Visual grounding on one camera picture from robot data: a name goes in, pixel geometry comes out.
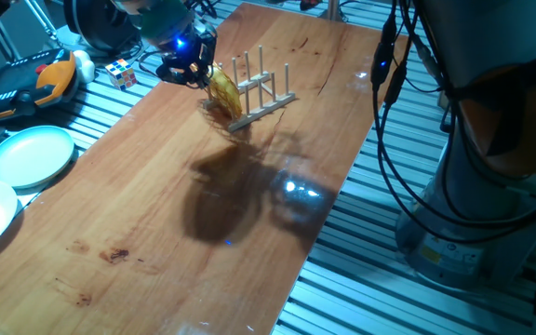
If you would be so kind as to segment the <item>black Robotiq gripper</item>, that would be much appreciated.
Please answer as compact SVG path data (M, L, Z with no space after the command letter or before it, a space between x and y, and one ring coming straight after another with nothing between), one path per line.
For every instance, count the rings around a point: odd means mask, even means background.
M207 88L214 74L216 45L215 28L205 21L194 21L160 44L162 64L155 72L170 74L173 84Z

